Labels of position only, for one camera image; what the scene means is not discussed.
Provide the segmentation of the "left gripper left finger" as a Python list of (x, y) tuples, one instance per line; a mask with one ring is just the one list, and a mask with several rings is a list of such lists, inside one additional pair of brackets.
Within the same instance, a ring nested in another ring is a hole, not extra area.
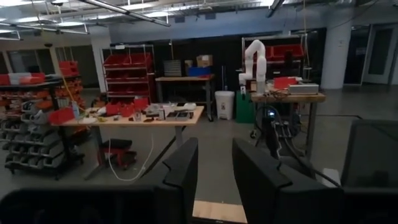
[(138, 180), (144, 188), (139, 224), (189, 224), (198, 179), (198, 139), (190, 138)]

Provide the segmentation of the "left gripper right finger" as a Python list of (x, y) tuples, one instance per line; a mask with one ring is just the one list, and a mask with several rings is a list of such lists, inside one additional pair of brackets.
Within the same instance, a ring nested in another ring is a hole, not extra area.
[(233, 172), (248, 224), (339, 224), (341, 189), (255, 148), (232, 141)]

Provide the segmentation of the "red bin shelf rack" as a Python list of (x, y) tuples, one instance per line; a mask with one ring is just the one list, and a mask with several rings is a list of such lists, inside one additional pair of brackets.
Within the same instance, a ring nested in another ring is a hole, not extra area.
[(136, 98), (156, 101), (154, 46), (112, 45), (104, 51), (103, 71), (108, 101), (132, 103)]

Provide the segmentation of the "cluttered wooden workbench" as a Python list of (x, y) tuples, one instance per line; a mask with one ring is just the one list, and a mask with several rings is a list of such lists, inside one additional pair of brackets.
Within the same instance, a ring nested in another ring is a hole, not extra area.
[(192, 117), (182, 121), (176, 119), (160, 119), (159, 117), (154, 117), (151, 122), (147, 122), (147, 116), (142, 115), (142, 120), (140, 122), (135, 122), (133, 115), (129, 117), (120, 117), (114, 119), (112, 116), (102, 117), (98, 115), (98, 110), (96, 108), (89, 108), (85, 111), (85, 115), (81, 115), (78, 118), (69, 120), (61, 125), (60, 127), (66, 126), (84, 126), (92, 129), (92, 134), (96, 139), (97, 145), (97, 166), (85, 176), (85, 180), (89, 180), (98, 174), (101, 170), (106, 167), (112, 168), (111, 156), (106, 156), (105, 153), (100, 151), (100, 144), (102, 143), (101, 137), (101, 127), (115, 126), (115, 127), (173, 127), (175, 130), (175, 136), (169, 141), (169, 143), (163, 148), (159, 155), (153, 160), (151, 164), (148, 164), (148, 159), (143, 163), (141, 170), (137, 174), (138, 177), (146, 175), (150, 170), (152, 170), (163, 158), (165, 153), (170, 149), (172, 144), (176, 144), (180, 147), (183, 144), (182, 133), (184, 129), (188, 126), (194, 126), (197, 124), (204, 107), (197, 106), (195, 110), (191, 111)]

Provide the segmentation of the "red stool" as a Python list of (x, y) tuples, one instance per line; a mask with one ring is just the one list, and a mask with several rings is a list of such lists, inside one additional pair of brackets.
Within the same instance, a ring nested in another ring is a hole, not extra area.
[(137, 152), (131, 150), (132, 141), (126, 139), (109, 139), (99, 145), (101, 152), (111, 156), (111, 162), (123, 170), (136, 162)]

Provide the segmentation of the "green bin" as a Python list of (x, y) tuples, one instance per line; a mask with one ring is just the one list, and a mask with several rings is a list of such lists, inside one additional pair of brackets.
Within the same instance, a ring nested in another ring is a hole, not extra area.
[(242, 96), (240, 91), (236, 92), (236, 118), (237, 123), (252, 124), (254, 122), (254, 104), (249, 93)]

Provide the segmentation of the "white trash bin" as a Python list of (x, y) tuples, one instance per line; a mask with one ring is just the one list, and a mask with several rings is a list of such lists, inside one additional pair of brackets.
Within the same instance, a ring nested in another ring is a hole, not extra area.
[(218, 119), (231, 120), (233, 118), (234, 96), (235, 93), (233, 91), (215, 92)]

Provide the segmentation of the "wooden robot workbench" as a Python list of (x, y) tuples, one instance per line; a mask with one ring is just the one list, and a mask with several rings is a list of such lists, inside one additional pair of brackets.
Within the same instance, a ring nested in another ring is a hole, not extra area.
[(317, 117), (317, 106), (319, 103), (323, 103), (326, 100), (326, 96), (323, 93), (318, 93), (317, 95), (285, 95), (285, 96), (274, 96), (270, 93), (260, 94), (251, 93), (251, 101), (254, 103), (255, 107), (255, 122), (254, 130), (252, 135), (256, 133), (258, 137), (261, 136), (261, 124), (262, 119), (265, 115), (263, 112), (263, 107), (267, 106), (269, 103), (309, 103), (309, 115), (308, 115), (308, 126), (307, 126), (307, 150), (306, 156), (310, 159), (313, 152), (313, 137), (315, 133), (315, 120)]

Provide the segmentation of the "red bin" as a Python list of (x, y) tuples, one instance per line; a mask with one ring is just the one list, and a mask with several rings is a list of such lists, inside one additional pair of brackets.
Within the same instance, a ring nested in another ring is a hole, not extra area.
[(275, 89), (286, 89), (290, 85), (296, 85), (297, 80), (295, 77), (277, 77), (274, 78), (274, 88)]
[(69, 120), (74, 119), (73, 110), (70, 107), (60, 108), (57, 111), (53, 111), (49, 114), (48, 120), (52, 125), (59, 126)]

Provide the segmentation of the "wooden back workbench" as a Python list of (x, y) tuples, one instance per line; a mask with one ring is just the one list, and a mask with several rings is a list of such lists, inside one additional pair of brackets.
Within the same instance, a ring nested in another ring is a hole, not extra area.
[(215, 75), (208, 74), (198, 77), (158, 77), (155, 78), (156, 88), (157, 88), (157, 99), (160, 102), (164, 101), (162, 84), (165, 82), (204, 82), (204, 89), (206, 93), (206, 115), (209, 122), (214, 121), (213, 116), (213, 103), (215, 102)]

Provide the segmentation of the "grey drawer organizer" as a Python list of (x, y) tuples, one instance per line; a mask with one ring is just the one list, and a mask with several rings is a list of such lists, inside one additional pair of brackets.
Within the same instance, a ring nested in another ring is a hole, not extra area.
[(165, 60), (164, 76), (165, 77), (181, 77), (182, 76), (182, 63), (180, 60)]

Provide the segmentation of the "dark grey panel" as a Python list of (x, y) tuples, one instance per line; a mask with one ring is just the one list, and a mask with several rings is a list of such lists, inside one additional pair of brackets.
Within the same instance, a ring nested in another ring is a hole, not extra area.
[(345, 187), (398, 188), (398, 121), (353, 121), (341, 175)]

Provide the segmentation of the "white column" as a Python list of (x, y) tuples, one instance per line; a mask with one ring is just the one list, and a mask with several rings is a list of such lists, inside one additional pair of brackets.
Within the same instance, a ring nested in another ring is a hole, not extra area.
[(326, 27), (321, 87), (327, 90), (341, 89), (351, 39), (352, 22), (329, 19)]

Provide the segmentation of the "bin rack with red bins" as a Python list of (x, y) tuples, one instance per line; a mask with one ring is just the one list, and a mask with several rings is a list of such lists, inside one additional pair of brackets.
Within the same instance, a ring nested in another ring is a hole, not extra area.
[(70, 107), (78, 117), (85, 102), (76, 61), (59, 62), (56, 74), (0, 74), (0, 147), (6, 151), (5, 168), (52, 175), (56, 179), (84, 155), (78, 142), (86, 128), (52, 126), (48, 116)]

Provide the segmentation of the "red bin wall shelf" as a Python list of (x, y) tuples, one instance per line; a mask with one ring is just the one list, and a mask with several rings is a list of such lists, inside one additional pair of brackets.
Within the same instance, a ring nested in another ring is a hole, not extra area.
[(266, 48), (267, 74), (266, 79), (276, 77), (302, 77), (306, 53), (303, 35), (267, 35), (243, 37), (242, 69), (245, 72), (245, 51), (254, 40), (260, 40)]

